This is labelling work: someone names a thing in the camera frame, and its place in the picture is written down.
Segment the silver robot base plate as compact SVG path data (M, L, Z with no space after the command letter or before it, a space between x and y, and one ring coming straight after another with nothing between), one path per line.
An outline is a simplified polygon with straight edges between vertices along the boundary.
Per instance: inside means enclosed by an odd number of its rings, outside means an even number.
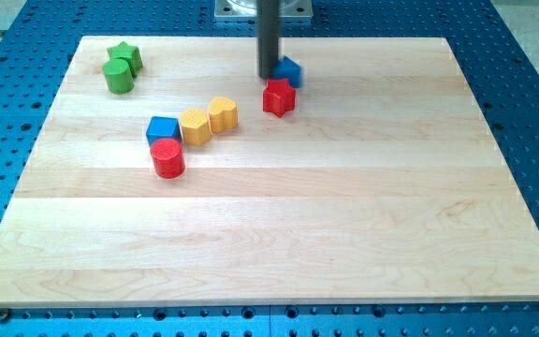
M213 0L213 14L216 19L239 20L254 18L257 5L255 0ZM311 0L280 0L282 18L310 19L313 16Z

